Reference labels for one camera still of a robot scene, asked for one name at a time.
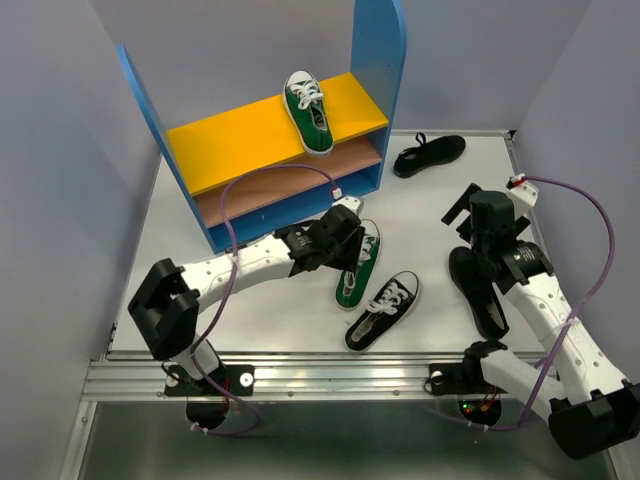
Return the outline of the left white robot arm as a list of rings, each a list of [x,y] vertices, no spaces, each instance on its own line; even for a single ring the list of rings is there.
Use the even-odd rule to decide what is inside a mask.
[[[215,392],[222,384],[221,361],[206,336],[197,333],[199,314],[267,281],[321,267],[353,271],[364,237],[362,209],[361,199],[346,196],[321,218],[277,229],[237,251],[199,263],[155,262],[128,305],[154,360],[179,364],[199,393]]]

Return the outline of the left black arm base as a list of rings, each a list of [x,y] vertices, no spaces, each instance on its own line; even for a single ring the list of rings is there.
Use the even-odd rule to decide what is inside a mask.
[[[221,397],[223,393],[208,380],[193,379],[178,364],[163,362],[165,374],[164,395],[167,397]],[[223,365],[212,374],[213,381],[233,395],[252,396],[255,382],[255,368],[249,364]]]

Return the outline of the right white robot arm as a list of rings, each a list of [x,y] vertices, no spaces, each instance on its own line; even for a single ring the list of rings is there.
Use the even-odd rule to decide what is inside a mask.
[[[467,299],[482,336],[458,363],[432,365],[424,388],[433,395],[471,395],[490,389],[523,404],[518,425],[540,418],[560,449],[580,460],[639,434],[639,386],[598,347],[561,290],[542,249],[520,239],[538,199],[528,177],[504,192],[470,184],[443,216],[465,246],[449,255],[449,272]],[[498,298],[528,323],[546,353],[534,367],[502,343],[508,330]]]

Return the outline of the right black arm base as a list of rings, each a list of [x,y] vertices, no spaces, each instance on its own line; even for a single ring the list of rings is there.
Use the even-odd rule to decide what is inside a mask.
[[[478,364],[434,363],[428,367],[424,390],[434,396],[492,394],[495,386],[488,383]]]

